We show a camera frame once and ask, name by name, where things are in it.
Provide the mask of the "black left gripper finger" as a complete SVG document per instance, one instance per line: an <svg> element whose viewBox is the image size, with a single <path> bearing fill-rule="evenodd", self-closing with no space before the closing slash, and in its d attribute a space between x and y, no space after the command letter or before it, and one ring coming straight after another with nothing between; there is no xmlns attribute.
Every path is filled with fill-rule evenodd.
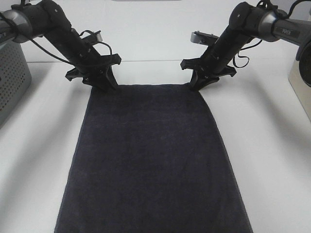
<svg viewBox="0 0 311 233"><path fill-rule="evenodd" d="M112 67L108 67L107 68L105 76L106 76L106 80L109 83L110 87L112 89L117 89L118 83L117 83L117 81L116 81L116 79L114 77L114 74L113 74L113 71L112 71Z"/></svg>
<svg viewBox="0 0 311 233"><path fill-rule="evenodd" d="M102 75L87 74L83 77L83 84L93 86L103 92L107 92L107 84Z"/></svg>

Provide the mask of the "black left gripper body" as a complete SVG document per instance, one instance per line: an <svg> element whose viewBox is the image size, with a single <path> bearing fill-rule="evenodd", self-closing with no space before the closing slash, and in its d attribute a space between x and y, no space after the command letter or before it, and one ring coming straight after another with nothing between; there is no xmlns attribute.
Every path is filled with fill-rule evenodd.
<svg viewBox="0 0 311 233"><path fill-rule="evenodd" d="M65 50L65 57L74 66L74 69L68 71L65 75L70 81L74 78L84 77L87 74L102 75L106 79L107 68L121 63L121 57L117 53L100 55L96 50Z"/></svg>

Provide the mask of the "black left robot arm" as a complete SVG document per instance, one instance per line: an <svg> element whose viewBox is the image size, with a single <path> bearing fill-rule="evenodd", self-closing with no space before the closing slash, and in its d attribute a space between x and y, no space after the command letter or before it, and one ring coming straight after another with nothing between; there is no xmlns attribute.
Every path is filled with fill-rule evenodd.
<svg viewBox="0 0 311 233"><path fill-rule="evenodd" d="M82 78L84 84L102 91L116 89L118 84L112 66L119 65L118 54L100 55L94 48L103 44L101 32L85 30L83 37L67 19L63 9L52 0L32 5L21 1L0 15L0 43L25 43L37 37L46 38L63 56L64 63L74 66L66 73L72 81Z"/></svg>

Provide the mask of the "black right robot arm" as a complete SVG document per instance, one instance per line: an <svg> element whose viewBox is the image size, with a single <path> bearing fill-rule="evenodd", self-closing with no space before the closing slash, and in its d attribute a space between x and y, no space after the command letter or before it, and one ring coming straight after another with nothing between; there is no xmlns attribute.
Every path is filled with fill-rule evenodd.
<svg viewBox="0 0 311 233"><path fill-rule="evenodd" d="M279 10L269 0L261 0L256 6L247 2L239 3L232 11L229 24L220 36L202 33L191 34L191 42L206 45L207 50L199 58L184 59L182 69L191 69L189 83L191 90L218 82L220 77L236 74L237 65L230 67L229 62L253 39L275 42L280 39L297 45L296 60L303 82L311 84L311 23L291 19L294 8L300 2L295 1L288 13Z"/></svg>

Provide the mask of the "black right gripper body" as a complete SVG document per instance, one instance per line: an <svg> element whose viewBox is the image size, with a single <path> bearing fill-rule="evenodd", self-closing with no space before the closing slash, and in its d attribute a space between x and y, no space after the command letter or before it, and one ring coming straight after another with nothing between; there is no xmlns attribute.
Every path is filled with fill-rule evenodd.
<svg viewBox="0 0 311 233"><path fill-rule="evenodd" d="M199 58L183 59L180 66L182 70L192 69L199 71L204 76L213 78L230 75L233 77L236 70L228 66L233 55L228 50L217 49L216 46L209 46Z"/></svg>

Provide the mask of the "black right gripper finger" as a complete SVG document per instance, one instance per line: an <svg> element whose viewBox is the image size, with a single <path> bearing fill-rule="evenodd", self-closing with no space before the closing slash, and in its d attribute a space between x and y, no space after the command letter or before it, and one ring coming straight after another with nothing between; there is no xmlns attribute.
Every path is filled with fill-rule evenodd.
<svg viewBox="0 0 311 233"><path fill-rule="evenodd" d="M197 82L196 82L196 89L201 90L204 87L216 83L219 81L218 77L214 76L198 76Z"/></svg>
<svg viewBox="0 0 311 233"><path fill-rule="evenodd" d="M192 76L190 80L190 90L198 91L206 86L207 80L205 78L205 75L202 74L200 71L193 70Z"/></svg>

